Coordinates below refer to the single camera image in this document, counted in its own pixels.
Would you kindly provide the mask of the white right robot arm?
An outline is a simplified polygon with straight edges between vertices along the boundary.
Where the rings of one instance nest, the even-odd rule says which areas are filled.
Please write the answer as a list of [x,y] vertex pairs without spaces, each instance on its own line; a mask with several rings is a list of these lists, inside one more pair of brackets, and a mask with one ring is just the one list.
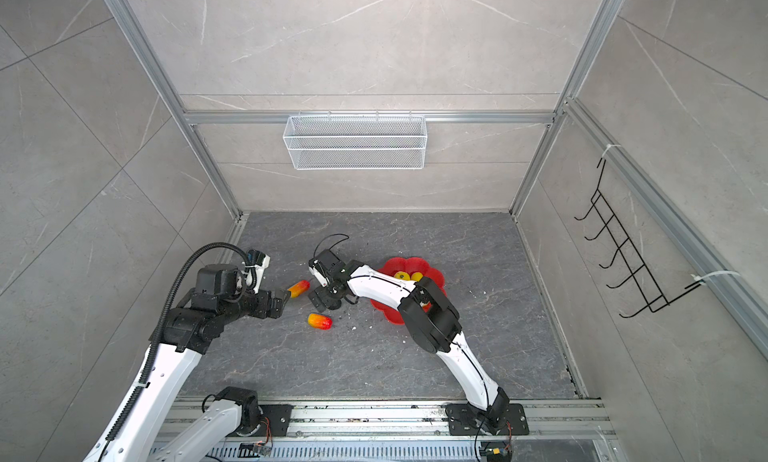
[[349,296],[396,310],[412,340],[440,358],[458,381],[467,400],[470,424],[493,435],[503,429],[509,397],[472,352],[458,311],[434,281],[427,277],[404,281],[358,261],[327,264],[314,258],[308,266],[320,283],[310,293],[319,311],[336,310]]

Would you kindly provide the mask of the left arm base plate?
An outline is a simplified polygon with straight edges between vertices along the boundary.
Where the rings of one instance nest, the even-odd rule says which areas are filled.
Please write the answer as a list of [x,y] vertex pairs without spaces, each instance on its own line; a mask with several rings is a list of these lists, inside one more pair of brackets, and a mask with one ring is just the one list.
[[272,437],[286,437],[294,406],[290,404],[260,405],[261,422],[256,437],[264,439],[269,429]]

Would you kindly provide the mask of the red yellow fake mango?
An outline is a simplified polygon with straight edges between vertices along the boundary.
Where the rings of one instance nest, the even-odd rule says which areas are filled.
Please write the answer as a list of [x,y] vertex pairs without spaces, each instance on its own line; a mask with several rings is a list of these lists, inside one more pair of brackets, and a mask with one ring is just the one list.
[[309,314],[307,323],[310,327],[318,330],[329,330],[333,325],[330,317],[320,314]]

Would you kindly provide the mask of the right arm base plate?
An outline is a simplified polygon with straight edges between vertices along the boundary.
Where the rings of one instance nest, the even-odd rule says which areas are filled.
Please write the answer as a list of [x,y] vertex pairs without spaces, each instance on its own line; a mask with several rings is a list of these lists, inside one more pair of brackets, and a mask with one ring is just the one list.
[[487,415],[485,412],[465,404],[447,404],[444,406],[448,419],[449,433],[460,435],[512,435],[525,436],[530,434],[527,416],[520,404],[507,404],[497,414]]

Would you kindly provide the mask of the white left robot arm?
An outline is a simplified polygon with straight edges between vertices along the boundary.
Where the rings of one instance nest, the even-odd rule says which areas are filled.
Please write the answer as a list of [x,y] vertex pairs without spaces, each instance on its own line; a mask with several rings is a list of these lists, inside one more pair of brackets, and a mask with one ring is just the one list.
[[204,401],[191,426],[150,453],[180,389],[225,327],[244,317],[282,316],[292,294],[261,289],[261,273],[231,264],[198,271],[194,287],[162,314],[140,372],[87,460],[200,461],[228,435],[269,431],[257,393],[228,386]]

